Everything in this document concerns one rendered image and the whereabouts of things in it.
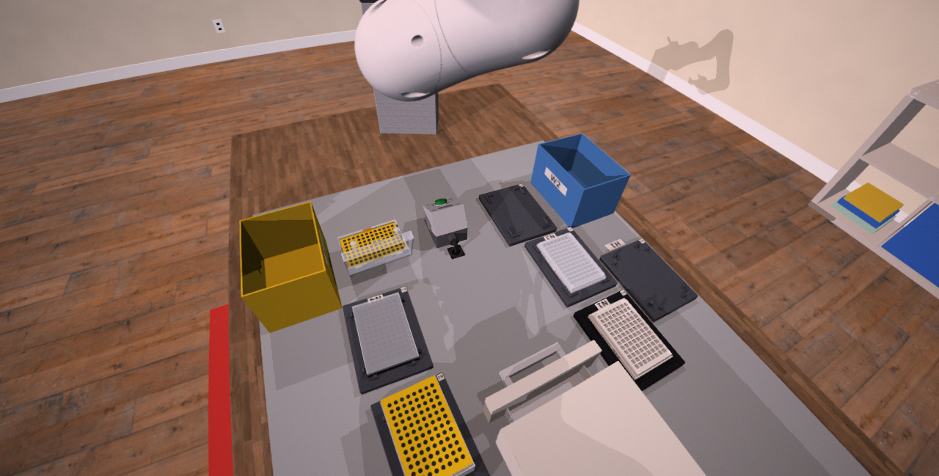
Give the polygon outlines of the yellow open-top bin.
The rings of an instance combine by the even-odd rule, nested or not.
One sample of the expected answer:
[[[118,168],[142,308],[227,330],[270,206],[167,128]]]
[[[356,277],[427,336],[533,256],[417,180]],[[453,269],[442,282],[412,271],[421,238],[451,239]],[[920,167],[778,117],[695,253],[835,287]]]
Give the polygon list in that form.
[[[269,333],[342,309],[311,202],[239,221],[239,265],[241,298]]]

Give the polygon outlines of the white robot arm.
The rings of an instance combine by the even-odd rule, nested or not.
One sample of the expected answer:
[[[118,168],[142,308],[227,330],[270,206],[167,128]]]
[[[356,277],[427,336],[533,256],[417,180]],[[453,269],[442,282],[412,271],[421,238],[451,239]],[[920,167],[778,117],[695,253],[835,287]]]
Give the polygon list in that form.
[[[549,56],[570,34],[579,3],[378,0],[357,27],[357,64],[380,94],[423,100],[484,73]]]

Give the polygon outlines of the blue open-top bin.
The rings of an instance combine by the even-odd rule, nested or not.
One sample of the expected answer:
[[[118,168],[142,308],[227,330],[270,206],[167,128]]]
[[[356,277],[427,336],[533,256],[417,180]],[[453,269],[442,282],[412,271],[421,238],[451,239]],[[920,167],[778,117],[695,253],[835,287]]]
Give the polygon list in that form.
[[[538,143],[530,182],[568,227],[575,228],[614,214],[630,176],[580,133]]]

